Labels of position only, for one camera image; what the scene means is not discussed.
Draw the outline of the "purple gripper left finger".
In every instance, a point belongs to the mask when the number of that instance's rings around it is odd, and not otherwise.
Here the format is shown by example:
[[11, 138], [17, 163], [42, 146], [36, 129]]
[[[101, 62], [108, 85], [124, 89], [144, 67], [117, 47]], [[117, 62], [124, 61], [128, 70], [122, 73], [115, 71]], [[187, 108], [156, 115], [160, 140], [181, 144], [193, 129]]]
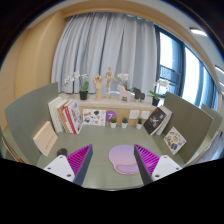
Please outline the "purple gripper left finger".
[[81, 186], [85, 179], [92, 155], [93, 148], [89, 144], [68, 156], [57, 156], [44, 170]]

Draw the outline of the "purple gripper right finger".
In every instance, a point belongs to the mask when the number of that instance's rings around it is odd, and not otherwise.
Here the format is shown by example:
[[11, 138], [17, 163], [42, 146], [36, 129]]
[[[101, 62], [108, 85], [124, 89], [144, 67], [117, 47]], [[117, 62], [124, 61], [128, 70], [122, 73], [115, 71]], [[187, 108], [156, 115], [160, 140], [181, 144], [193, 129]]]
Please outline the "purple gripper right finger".
[[134, 156], [144, 185], [181, 170], [168, 155], [158, 156], [137, 144], [134, 145]]

